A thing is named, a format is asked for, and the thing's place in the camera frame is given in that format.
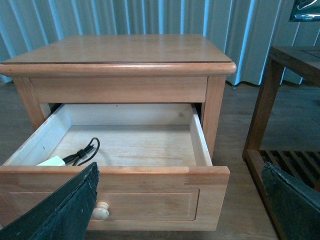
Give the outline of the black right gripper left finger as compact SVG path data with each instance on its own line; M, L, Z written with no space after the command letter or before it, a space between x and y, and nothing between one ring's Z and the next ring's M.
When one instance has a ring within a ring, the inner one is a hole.
M2 240L82 240L97 200L99 168L91 163L0 231Z

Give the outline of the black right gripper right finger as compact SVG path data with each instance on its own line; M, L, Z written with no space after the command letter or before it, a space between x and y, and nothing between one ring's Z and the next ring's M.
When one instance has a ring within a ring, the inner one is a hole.
M320 193L270 162L262 184L271 209L288 240L320 238Z

